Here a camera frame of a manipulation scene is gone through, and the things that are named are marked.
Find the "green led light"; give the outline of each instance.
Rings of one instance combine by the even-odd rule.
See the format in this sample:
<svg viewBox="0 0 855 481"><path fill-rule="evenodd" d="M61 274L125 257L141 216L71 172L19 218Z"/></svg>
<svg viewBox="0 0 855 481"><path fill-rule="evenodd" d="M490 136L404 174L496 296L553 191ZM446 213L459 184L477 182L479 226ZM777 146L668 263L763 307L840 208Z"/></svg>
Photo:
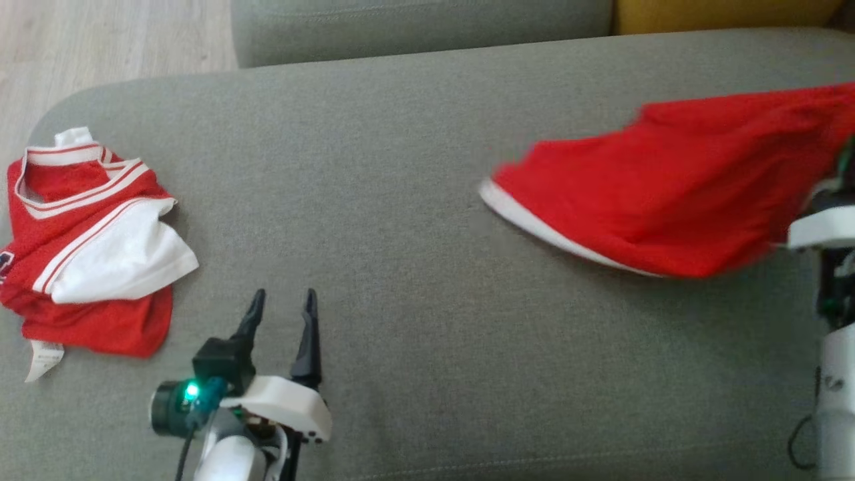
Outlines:
<svg viewBox="0 0 855 481"><path fill-rule="evenodd" d="M196 383L187 384L187 389L184 389L184 399L192 401L199 396L199 386Z"/></svg>

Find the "gray cushion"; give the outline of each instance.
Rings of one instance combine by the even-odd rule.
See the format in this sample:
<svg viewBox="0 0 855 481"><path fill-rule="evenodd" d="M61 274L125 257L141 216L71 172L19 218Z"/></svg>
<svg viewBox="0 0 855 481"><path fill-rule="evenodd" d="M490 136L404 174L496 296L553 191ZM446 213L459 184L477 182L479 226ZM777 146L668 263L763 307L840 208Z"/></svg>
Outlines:
<svg viewBox="0 0 855 481"><path fill-rule="evenodd" d="M233 0L241 67L608 35L607 0Z"/></svg>
<svg viewBox="0 0 855 481"><path fill-rule="evenodd" d="M150 393L268 290L255 360L286 375L317 289L334 439L301 480L807 479L810 256L704 282L570 257L494 216L478 182L536 140L601 134L646 102L855 80L855 38L671 33L259 68L74 95L32 143L88 125L180 200L202 267L150 360L69 351L23 385L0 336L4 478L165 479L180 441ZM811 457L809 447L804 456Z"/></svg>

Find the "red garment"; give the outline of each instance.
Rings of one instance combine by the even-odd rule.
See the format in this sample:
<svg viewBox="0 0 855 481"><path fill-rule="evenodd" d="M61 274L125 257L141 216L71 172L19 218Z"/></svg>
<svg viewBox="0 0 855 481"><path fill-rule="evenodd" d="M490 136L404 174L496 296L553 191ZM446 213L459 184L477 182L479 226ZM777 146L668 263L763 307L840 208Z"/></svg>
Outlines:
<svg viewBox="0 0 855 481"><path fill-rule="evenodd" d="M538 143L481 194L571 252L705 277L784 241L853 134L855 83L649 104L620 132Z"/></svg>
<svg viewBox="0 0 855 481"><path fill-rule="evenodd" d="M130 240L145 232L127 226L145 226L139 213L147 205L162 209L174 203L155 173L139 160L125 161L88 143L27 149L9 167L8 183L14 240L0 254L0 301L24 318L23 335L102 353L151 356L168 332L174 279L141 295L151 287L151 276L128 281L115 276L115 269L138 264L131 276L150 274L144 270L147 259L128 251ZM167 250L155 241L145 249ZM127 297L104 300L99 289ZM96 299L60 301L58 296Z"/></svg>

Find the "white care label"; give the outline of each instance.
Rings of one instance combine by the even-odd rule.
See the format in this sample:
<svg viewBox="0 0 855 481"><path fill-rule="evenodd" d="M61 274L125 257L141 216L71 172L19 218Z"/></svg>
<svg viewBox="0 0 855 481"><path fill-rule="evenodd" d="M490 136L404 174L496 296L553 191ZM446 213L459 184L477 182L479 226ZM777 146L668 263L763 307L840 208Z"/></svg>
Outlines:
<svg viewBox="0 0 855 481"><path fill-rule="evenodd" d="M42 377L47 371L59 364L65 354L65 348L62 347L62 344L30 340L30 345L32 346L32 362L30 363L30 373L24 380L25 383L31 383Z"/></svg>

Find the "wooden floor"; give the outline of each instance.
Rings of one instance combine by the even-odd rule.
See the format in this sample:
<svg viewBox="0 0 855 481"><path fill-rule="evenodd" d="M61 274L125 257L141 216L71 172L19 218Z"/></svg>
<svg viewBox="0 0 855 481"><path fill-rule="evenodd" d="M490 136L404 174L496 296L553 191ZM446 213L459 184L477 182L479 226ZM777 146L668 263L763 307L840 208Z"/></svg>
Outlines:
<svg viewBox="0 0 855 481"><path fill-rule="evenodd" d="M236 69L229 20L228 0L0 0L0 166L74 92Z"/></svg>

